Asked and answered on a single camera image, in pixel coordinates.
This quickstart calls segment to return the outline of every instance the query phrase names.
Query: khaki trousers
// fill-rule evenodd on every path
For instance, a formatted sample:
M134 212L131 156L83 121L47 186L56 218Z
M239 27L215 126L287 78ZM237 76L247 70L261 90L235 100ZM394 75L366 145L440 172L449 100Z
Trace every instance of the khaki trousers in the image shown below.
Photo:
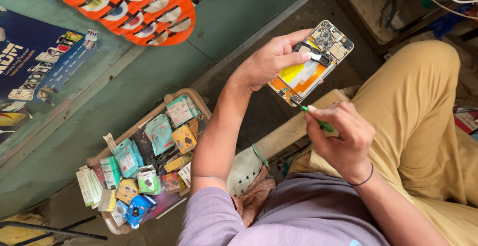
M352 103L377 130L368 154L376 170L451 245L478 245L478 209L472 207L478 206L478 142L455 127L452 114L459 68L450 45L412 43L388 60ZM340 177L315 151L290 168L317 171Z

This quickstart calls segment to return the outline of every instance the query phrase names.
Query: purple shirt sleeve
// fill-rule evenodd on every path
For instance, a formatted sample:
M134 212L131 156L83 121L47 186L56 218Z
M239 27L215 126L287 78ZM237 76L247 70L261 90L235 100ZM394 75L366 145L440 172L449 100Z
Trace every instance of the purple shirt sleeve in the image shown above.
M225 246L243 229L230 195L220 188L206 187L187 203L178 245Z

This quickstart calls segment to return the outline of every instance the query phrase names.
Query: purple t-shirt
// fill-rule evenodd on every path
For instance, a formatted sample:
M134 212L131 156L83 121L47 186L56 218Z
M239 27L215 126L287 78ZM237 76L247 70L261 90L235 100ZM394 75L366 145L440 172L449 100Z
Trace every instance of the purple t-shirt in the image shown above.
M288 175L269 194L257 221L244 228L228 193L196 192L186 206L178 245L389 245L344 179L316 173Z

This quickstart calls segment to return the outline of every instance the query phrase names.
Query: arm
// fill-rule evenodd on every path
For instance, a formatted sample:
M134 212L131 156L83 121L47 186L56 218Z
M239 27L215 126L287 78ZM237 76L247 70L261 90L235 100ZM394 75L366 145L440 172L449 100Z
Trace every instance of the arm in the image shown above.
M312 106L308 109L312 116L305 114L307 133L317 152L347 182L366 181L372 172L367 154L375 129L350 102L338 102L324 110ZM326 138L314 117L331 122L339 137ZM367 182L354 189L392 245L449 245L432 223L377 170Z
M226 181L250 95L272 81L282 69L310 60L308 53L291 51L311 31L303 29L273 38L245 60L228 79L194 150L191 195L209 186L227 192Z

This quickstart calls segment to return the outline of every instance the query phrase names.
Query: concrete floor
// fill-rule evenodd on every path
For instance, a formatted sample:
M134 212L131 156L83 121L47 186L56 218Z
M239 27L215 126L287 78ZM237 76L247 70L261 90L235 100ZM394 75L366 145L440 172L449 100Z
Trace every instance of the concrete floor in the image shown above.
M250 49L225 66L223 72L211 79L209 88L202 93L210 100L208 104L210 110L214 109L226 79L255 50L274 36L284 35L298 29L314 28L324 19L330 20L348 36L355 43L355 49L347 57L347 60L341 63L325 82L315 89L304 101L304 104L312 103L334 88L345 88L361 84L367 80L378 70L384 60L372 52L354 27L354 22L345 16L335 0L310 0ZM280 99L269 87L262 88L252 95L240 129L237 149L242 150L249 147L253 142L258 141L298 112L296 108L290 107ZM183 202L161 219L149 220L142 224L138 230L127 235L111 234L103 219L99 218L74 230L107 236L108 241L74 238L66 242L65 245L172 246L176 244L176 239L181 231L185 205L186 202ZM63 227L98 214L96 210L84 207L80 189L75 182L44 202L39 209L50 221L52 227Z

